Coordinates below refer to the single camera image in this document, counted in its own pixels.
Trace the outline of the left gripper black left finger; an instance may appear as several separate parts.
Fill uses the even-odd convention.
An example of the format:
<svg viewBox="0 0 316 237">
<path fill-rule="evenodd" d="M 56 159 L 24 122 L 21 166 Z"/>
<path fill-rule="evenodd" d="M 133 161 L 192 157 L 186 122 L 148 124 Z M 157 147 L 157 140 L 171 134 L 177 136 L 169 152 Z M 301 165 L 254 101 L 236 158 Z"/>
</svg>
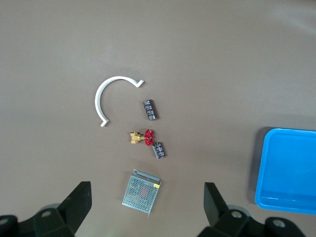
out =
<svg viewBox="0 0 316 237">
<path fill-rule="evenodd" d="M 75 237 L 91 207 L 91 182 L 80 182 L 59 205 L 46 206 L 25 221 L 0 216 L 0 237 Z"/>
</svg>

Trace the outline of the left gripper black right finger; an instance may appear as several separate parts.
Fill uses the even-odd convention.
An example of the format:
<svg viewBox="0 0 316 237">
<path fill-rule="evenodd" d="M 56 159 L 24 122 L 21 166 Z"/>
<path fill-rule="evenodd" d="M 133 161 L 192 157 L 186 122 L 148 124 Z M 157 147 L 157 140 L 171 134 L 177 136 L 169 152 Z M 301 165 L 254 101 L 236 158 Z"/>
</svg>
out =
<svg viewBox="0 0 316 237">
<path fill-rule="evenodd" d="M 269 217 L 262 224 L 242 210 L 229 208 L 211 182 L 204 184 L 203 207 L 209 226 L 197 237 L 307 237 L 288 219 Z"/>
</svg>

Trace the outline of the black cylindrical capacitor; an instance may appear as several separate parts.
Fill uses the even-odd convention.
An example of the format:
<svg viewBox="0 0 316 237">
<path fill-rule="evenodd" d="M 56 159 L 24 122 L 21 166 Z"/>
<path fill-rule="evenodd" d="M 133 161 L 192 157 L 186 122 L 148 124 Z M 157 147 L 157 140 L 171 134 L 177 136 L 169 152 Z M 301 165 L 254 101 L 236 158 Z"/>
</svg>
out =
<svg viewBox="0 0 316 237">
<path fill-rule="evenodd" d="M 156 142 L 152 145 L 155 156 L 157 159 L 164 158 L 166 156 L 166 152 L 164 150 L 163 144 L 161 142 Z"/>
<path fill-rule="evenodd" d="M 143 107 L 148 120 L 153 121 L 158 119 L 158 113 L 152 99 L 143 101 Z"/>
</svg>

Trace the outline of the metal mesh power supply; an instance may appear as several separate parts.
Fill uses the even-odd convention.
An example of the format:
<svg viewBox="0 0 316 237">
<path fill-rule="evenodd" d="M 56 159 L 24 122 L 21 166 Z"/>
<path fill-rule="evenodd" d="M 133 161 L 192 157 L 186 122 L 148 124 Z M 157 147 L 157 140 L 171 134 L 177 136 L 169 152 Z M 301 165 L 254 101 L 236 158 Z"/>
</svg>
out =
<svg viewBox="0 0 316 237">
<path fill-rule="evenodd" d="M 161 179 L 149 173 L 134 169 L 122 199 L 122 205 L 146 213 L 154 206 Z"/>
</svg>

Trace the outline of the blue plastic tray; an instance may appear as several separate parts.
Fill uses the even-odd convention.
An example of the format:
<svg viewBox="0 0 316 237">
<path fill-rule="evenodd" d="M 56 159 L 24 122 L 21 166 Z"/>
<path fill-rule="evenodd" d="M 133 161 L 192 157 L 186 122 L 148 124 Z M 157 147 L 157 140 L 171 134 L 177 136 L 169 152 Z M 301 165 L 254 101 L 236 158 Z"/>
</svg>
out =
<svg viewBox="0 0 316 237">
<path fill-rule="evenodd" d="M 263 209 L 316 215 L 316 131 L 266 133 L 255 202 Z"/>
</svg>

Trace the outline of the brass valve red handwheel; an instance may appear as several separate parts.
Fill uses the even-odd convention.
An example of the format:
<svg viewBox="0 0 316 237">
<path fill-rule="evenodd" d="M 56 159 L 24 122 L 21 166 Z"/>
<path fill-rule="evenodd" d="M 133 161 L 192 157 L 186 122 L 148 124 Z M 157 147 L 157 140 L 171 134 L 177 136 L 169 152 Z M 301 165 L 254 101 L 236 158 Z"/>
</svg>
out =
<svg viewBox="0 0 316 237">
<path fill-rule="evenodd" d="M 154 132 L 151 129 L 147 129 L 144 134 L 139 132 L 130 133 L 131 144 L 138 144 L 144 142 L 146 146 L 152 146 L 154 144 Z"/>
</svg>

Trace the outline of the brown table cover mat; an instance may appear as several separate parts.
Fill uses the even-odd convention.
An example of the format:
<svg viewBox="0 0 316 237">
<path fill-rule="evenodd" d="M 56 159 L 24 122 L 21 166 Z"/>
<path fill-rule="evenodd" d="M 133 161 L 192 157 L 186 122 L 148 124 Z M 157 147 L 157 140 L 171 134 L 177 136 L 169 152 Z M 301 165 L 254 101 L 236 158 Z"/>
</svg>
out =
<svg viewBox="0 0 316 237">
<path fill-rule="evenodd" d="M 109 119 L 101 127 L 94 99 Z M 148 120 L 143 101 L 154 101 Z M 271 127 L 316 130 L 316 0 L 0 0 L 0 215 L 19 220 L 90 181 L 77 237 L 196 237 L 203 187 L 316 237 L 316 216 L 259 208 Z M 131 144 L 154 132 L 166 156 Z M 134 169 L 150 215 L 122 205 Z"/>
</svg>

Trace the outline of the white curved plastic bracket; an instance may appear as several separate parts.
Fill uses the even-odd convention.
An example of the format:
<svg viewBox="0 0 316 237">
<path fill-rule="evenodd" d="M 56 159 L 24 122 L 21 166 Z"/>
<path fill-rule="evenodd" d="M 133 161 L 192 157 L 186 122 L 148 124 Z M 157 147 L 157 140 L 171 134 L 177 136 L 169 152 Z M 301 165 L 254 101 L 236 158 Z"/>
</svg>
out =
<svg viewBox="0 0 316 237">
<path fill-rule="evenodd" d="M 105 127 L 107 125 L 107 123 L 109 122 L 109 119 L 106 117 L 106 115 L 104 114 L 103 110 L 102 110 L 102 106 L 101 106 L 101 96 L 102 93 L 104 91 L 104 89 L 112 82 L 117 81 L 117 80 L 123 80 L 123 81 L 127 81 L 130 84 L 132 84 L 134 87 L 139 88 L 145 81 L 143 79 L 136 81 L 132 78 L 129 77 L 124 77 L 124 76 L 114 76 L 111 78 L 106 79 L 104 82 L 101 83 L 101 85 L 98 87 L 96 94 L 95 94 L 95 99 L 94 99 L 94 104 L 95 104 L 95 109 L 97 112 L 97 115 L 99 116 L 99 118 L 101 119 L 102 123 L 101 123 L 101 127 Z"/>
</svg>

